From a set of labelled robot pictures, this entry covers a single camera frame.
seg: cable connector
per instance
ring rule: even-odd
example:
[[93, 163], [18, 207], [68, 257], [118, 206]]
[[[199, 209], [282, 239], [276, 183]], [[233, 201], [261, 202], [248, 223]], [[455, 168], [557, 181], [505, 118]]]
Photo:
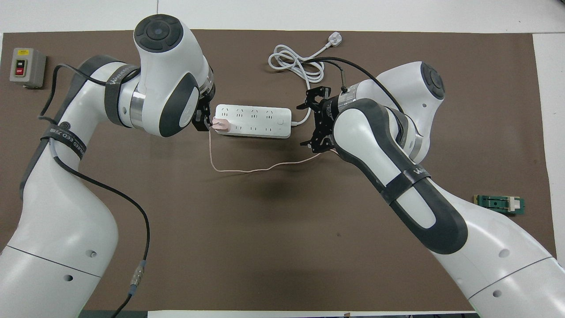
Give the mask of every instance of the cable connector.
[[339, 32], [333, 32], [332, 35], [328, 37], [328, 42], [332, 46], [338, 46], [344, 38]]
[[137, 287], [140, 285], [141, 279], [143, 278], [143, 274], [145, 272], [145, 263], [146, 261], [142, 260], [139, 266], [136, 268], [136, 271], [133, 273], [132, 281], [130, 283], [131, 285], [129, 285], [128, 295], [135, 295]]

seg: pink cable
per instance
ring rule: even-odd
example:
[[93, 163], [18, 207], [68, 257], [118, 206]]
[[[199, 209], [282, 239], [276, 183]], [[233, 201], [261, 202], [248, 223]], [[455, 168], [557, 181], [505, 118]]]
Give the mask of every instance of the pink cable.
[[314, 158], [316, 158], [317, 156], [321, 155], [321, 153], [318, 153], [308, 159], [304, 159], [302, 161], [297, 161], [297, 162], [280, 162], [278, 164], [274, 164], [272, 166], [270, 166], [269, 168], [266, 169], [255, 169], [255, 170], [249, 170], [249, 171], [245, 171], [245, 170], [218, 170], [216, 168], [216, 166], [214, 165], [214, 162], [212, 161], [212, 132], [209, 131], [208, 132], [208, 148], [210, 150], [210, 164], [212, 165], [212, 168], [214, 168], [214, 170], [216, 170], [217, 172], [239, 172], [239, 173], [252, 173], [252, 172], [257, 172], [257, 171], [267, 171], [267, 170], [271, 170], [276, 166], [281, 166], [281, 165], [296, 165], [296, 164], [301, 164], [303, 162], [312, 160]]

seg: black cable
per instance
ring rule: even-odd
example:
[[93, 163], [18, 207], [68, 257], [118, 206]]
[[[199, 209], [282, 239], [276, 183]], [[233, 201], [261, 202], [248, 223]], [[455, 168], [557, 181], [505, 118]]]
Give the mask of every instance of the black cable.
[[129, 303], [129, 300], [130, 300], [130, 299], [132, 299], [132, 296], [131, 296], [131, 295], [128, 295], [128, 297], [125, 299], [124, 303], [121, 304], [121, 306], [114, 312], [114, 314], [113, 314], [112, 317], [110, 317], [110, 318], [116, 318], [117, 315], [120, 313], [120, 311], [121, 311], [122, 309], [124, 309], [125, 305], [127, 305], [127, 304]]
[[143, 254], [143, 260], [147, 260], [147, 253], [149, 252], [149, 242], [150, 242], [150, 230], [149, 230], [149, 219], [147, 217], [147, 214], [145, 213], [145, 211], [143, 210], [143, 208], [137, 203], [135, 202], [132, 198], [130, 198], [129, 196], [127, 196], [125, 193], [116, 190], [102, 182], [96, 181], [94, 179], [92, 179], [89, 176], [86, 176], [84, 174], [81, 174], [80, 172], [76, 171], [75, 169], [67, 166], [63, 161], [61, 161], [61, 159], [59, 158], [59, 156], [55, 156], [53, 157], [53, 159], [55, 159], [55, 162], [61, 167], [63, 168], [66, 172], [69, 172], [71, 174], [74, 174], [75, 176], [88, 181], [100, 188], [104, 188], [110, 192], [113, 192], [119, 196], [121, 196], [122, 198], [128, 200], [131, 204], [133, 204], [143, 215], [143, 218], [145, 220], [145, 230], [146, 230], [146, 240], [145, 240], [145, 252]]
[[[68, 64], [59, 64], [57, 66], [55, 66], [55, 69], [53, 69], [53, 83], [51, 84], [51, 93], [49, 94], [49, 98], [47, 99], [47, 102], [45, 103], [45, 106], [43, 106], [43, 109], [40, 112], [40, 116], [45, 115], [45, 113], [47, 112], [47, 109], [49, 108], [49, 105], [51, 105], [51, 102], [53, 100], [53, 97], [55, 96], [55, 89], [57, 87], [57, 74], [59, 73], [59, 69], [62, 67], [66, 67], [72, 71], [74, 71], [75, 73], [79, 74], [80, 76], [86, 78], [87, 80], [96, 83], [98, 85], [101, 86], [105, 86], [106, 82], [105, 81], [101, 81], [101, 80], [97, 80], [95, 78], [90, 77], [89, 75], [85, 74], [84, 72], [82, 72], [81, 70], [74, 68]], [[135, 72], [131, 73], [130, 75], [126, 76], [126, 78], [124, 78], [123, 83], [133, 79], [134, 77], [136, 77], [138, 74], [140, 73], [140, 69], [138, 68]]]
[[337, 63], [334, 62], [330, 62], [330, 61], [325, 61], [325, 63], [334, 65], [335, 67], [340, 69], [340, 73], [341, 73], [341, 92], [342, 93], [347, 93], [347, 86], [345, 85], [345, 71], [344, 69], [339, 66]]
[[383, 90], [383, 92], [385, 92], [385, 94], [390, 98], [390, 100], [392, 100], [392, 102], [398, 108], [398, 110], [400, 110], [401, 112], [404, 113], [404, 111], [402, 110], [402, 107], [400, 107], [400, 104], [398, 103], [396, 98], [394, 98], [394, 96], [392, 96], [392, 94], [388, 91], [388, 89], [386, 89], [386, 87], [384, 87], [384, 85], [381, 84], [381, 82], [379, 82], [379, 80], [377, 80], [371, 73], [369, 73], [363, 67], [360, 67], [359, 65], [357, 65], [353, 62], [350, 62], [346, 59], [342, 59], [342, 58], [339, 58], [339, 57], [316, 57], [316, 58], [311, 58], [311, 59], [308, 59], [306, 61], [303, 61], [302, 64], [312, 63], [312, 62], [328, 62], [328, 61], [342, 62], [342, 63], [345, 63], [347, 65], [353, 66], [356, 69], [358, 69], [359, 71], [363, 72], [370, 79], [372, 79]]

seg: white power strip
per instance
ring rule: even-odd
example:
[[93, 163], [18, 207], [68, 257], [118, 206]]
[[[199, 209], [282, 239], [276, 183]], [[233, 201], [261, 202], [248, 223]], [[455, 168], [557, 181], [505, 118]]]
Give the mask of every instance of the white power strip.
[[292, 114], [288, 108], [220, 104], [214, 118], [229, 122], [226, 130], [216, 130], [220, 135], [290, 137]]

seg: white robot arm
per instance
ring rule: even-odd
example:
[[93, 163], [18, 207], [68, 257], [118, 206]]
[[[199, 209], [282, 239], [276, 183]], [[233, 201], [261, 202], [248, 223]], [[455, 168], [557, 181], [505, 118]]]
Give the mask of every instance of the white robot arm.
[[[565, 317], [565, 270], [506, 216], [448, 193], [418, 163], [429, 149], [443, 83], [413, 62], [328, 98], [307, 92], [316, 131], [314, 152], [335, 147], [357, 166], [392, 210], [443, 265], [482, 318]], [[313, 97], [324, 97], [316, 102]]]
[[178, 19], [153, 15], [134, 31], [138, 67], [108, 56], [84, 62], [22, 181], [18, 228], [0, 255], [0, 317], [76, 317], [102, 277], [118, 241], [110, 211], [77, 170], [97, 124], [110, 120], [168, 137], [191, 121], [209, 125], [212, 71], [191, 31]]

